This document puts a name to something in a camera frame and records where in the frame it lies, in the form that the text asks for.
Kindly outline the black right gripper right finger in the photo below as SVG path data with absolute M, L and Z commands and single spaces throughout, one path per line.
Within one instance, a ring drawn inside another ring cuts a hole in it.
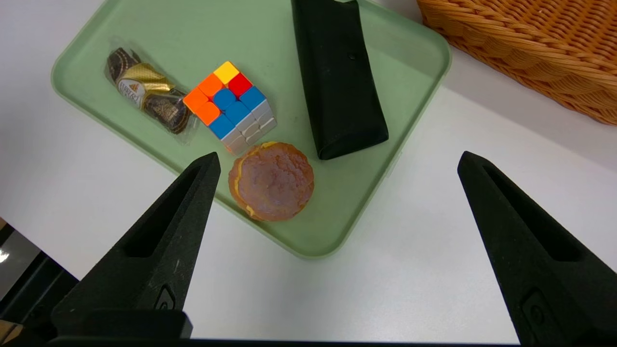
M 615 345 L 615 271 L 490 161 L 458 176 L 520 343 Z

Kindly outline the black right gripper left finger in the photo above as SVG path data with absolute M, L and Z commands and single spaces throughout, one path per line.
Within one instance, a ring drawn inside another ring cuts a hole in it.
M 194 160 L 53 309 L 59 338 L 190 338 L 183 307 L 221 174 Z

